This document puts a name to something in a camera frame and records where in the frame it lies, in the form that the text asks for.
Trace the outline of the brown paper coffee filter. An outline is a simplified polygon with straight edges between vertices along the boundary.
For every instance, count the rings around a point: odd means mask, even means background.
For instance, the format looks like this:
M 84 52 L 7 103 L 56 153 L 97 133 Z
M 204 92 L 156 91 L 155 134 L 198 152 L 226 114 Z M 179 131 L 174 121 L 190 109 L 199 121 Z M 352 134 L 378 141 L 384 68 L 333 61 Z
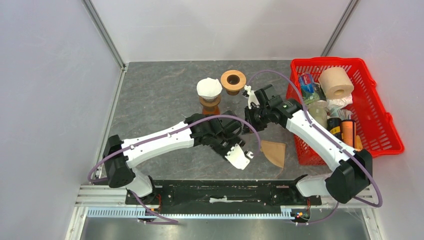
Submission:
M 285 165 L 286 144 L 262 140 L 261 151 L 273 165 L 283 169 Z

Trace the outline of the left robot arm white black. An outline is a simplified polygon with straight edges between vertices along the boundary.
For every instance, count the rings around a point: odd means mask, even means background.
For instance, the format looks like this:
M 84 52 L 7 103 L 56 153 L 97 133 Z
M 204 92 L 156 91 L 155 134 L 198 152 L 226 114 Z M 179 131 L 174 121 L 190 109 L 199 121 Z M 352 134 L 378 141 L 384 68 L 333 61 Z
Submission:
M 103 152 L 104 169 L 110 188 L 125 187 L 134 192 L 144 204 L 152 204 L 157 191 L 150 176 L 136 167 L 154 157 L 179 149 L 199 145 L 210 147 L 236 169 L 244 170 L 254 156 L 244 151 L 245 142 L 238 136 L 242 124 L 231 111 L 213 118 L 195 113 L 184 121 L 143 137 L 107 139 Z

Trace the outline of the light wooden ring holder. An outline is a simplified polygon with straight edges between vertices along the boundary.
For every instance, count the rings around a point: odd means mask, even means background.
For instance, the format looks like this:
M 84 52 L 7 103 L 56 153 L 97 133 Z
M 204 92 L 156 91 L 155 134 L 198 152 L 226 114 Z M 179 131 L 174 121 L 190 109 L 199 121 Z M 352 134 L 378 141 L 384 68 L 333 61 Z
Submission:
M 221 75 L 220 82 L 228 95 L 235 96 L 244 89 L 247 78 L 241 71 L 232 69 Z

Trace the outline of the white paper coffee filter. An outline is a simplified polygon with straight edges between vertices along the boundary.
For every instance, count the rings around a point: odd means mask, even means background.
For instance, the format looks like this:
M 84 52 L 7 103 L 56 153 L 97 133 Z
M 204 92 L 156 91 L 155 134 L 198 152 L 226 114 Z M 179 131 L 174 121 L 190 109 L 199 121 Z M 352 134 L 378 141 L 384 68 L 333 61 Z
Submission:
M 222 85 L 218 79 L 204 78 L 196 85 L 197 94 L 205 100 L 213 100 L 222 92 Z

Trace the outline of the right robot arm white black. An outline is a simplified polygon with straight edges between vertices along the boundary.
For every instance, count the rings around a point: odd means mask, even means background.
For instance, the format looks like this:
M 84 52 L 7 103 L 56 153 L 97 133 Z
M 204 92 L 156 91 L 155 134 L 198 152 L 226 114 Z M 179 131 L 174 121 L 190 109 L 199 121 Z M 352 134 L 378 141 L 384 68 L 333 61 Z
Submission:
M 371 184 L 372 155 L 336 138 L 304 111 L 297 100 L 283 100 L 271 84 L 259 90 L 245 85 L 242 94 L 247 97 L 245 120 L 257 131 L 270 123 L 282 126 L 312 148 L 332 171 L 327 175 L 298 178 L 296 186 L 288 191 L 292 203 L 300 205 L 311 196 L 331 196 L 346 204 Z

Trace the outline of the dark wooden ring holder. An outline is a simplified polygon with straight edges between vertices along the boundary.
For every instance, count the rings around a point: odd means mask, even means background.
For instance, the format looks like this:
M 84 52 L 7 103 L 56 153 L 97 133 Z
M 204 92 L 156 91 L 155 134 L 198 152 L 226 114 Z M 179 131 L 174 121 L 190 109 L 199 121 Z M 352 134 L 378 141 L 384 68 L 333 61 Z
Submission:
M 202 96 L 199 96 L 199 102 L 204 108 L 215 108 L 221 102 L 221 95 L 213 99 L 206 99 Z

